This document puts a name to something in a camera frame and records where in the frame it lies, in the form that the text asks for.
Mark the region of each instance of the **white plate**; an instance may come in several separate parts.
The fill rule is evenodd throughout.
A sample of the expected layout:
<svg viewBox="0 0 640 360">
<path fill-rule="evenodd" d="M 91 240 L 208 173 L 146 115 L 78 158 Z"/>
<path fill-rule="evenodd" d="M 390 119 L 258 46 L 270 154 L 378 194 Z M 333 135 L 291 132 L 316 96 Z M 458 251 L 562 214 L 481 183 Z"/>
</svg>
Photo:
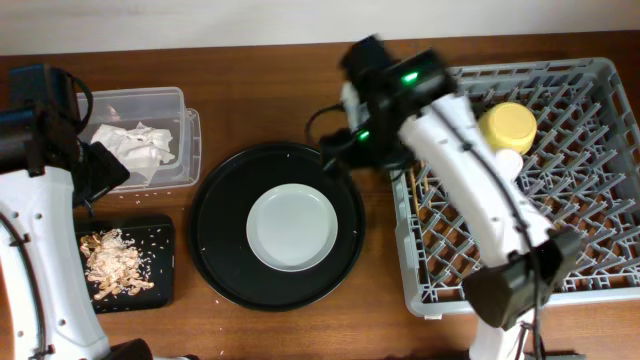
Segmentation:
<svg viewBox="0 0 640 360">
<path fill-rule="evenodd" d="M 324 259 L 336 241 L 338 217 L 318 190 L 301 184 L 276 186 L 253 204 L 247 239 L 265 265 L 302 271 Z"/>
</svg>

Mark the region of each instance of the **clear plastic container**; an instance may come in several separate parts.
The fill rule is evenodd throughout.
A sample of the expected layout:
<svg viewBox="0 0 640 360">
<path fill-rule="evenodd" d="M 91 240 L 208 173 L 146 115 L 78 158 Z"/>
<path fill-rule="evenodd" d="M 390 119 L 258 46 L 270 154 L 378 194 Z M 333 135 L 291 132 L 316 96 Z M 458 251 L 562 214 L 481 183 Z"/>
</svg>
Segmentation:
<svg viewBox="0 0 640 360">
<path fill-rule="evenodd" d="M 145 88 L 93 93 L 93 111 L 80 140 L 90 142 L 100 125 L 108 124 L 126 130 L 135 129 L 138 123 L 167 129 L 173 139 L 169 152 L 175 158 L 156 169 L 151 181 L 132 169 L 131 177 L 112 192 L 132 192 L 154 189 L 171 189 L 191 186 L 200 177 L 202 143 L 200 141 L 200 117 L 193 109 L 186 109 L 184 95 L 177 87 Z M 87 99 L 78 94 L 81 116 L 87 112 Z"/>
</svg>

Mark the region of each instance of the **sawdust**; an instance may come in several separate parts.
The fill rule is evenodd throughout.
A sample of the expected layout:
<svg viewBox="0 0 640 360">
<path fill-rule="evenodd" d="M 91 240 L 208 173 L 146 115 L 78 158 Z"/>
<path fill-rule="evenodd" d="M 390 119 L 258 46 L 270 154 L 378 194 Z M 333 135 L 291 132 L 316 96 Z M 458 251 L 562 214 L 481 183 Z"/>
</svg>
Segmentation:
<svg viewBox="0 0 640 360">
<path fill-rule="evenodd" d="M 149 265 L 144 265 L 145 259 L 140 257 L 133 245 L 134 241 L 123 241 L 122 230 L 113 229 L 102 236 L 93 234 L 80 239 L 80 251 L 87 257 L 85 273 L 87 280 L 99 283 L 100 292 L 93 296 L 101 300 L 112 294 L 120 293 L 135 295 L 141 289 L 151 289 L 152 282 L 148 282 Z M 140 266 L 146 266 L 144 280 L 138 271 Z"/>
</svg>

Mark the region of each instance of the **crumpled tissue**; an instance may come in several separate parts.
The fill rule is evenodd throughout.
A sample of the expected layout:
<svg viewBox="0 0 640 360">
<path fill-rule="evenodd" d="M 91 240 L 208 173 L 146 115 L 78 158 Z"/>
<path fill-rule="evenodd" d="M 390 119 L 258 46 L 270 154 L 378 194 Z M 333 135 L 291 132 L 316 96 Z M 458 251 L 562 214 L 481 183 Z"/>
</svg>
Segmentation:
<svg viewBox="0 0 640 360">
<path fill-rule="evenodd" d="M 91 143 L 101 142 L 127 170 L 142 174 L 148 184 L 161 161 L 164 164 L 175 158 L 169 152 L 171 139 L 169 130 L 154 129 L 142 123 L 133 130 L 102 124 Z"/>
</svg>

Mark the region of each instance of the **black round tray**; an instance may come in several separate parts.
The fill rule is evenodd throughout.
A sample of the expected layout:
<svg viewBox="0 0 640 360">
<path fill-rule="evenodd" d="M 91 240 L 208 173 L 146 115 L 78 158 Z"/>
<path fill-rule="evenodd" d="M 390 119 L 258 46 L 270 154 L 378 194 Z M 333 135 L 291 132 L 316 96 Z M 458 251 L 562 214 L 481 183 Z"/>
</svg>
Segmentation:
<svg viewBox="0 0 640 360">
<path fill-rule="evenodd" d="M 322 192 L 338 217 L 336 243 L 318 265 L 282 272 L 251 251 L 246 221 L 267 190 L 298 183 Z M 189 249 L 204 279 L 244 307 L 286 311 L 308 305 L 335 289 L 355 264 L 365 235 L 362 199 L 350 178 L 324 174 L 320 154 L 294 143 L 258 145 L 216 168 L 204 180 L 191 213 Z"/>
</svg>

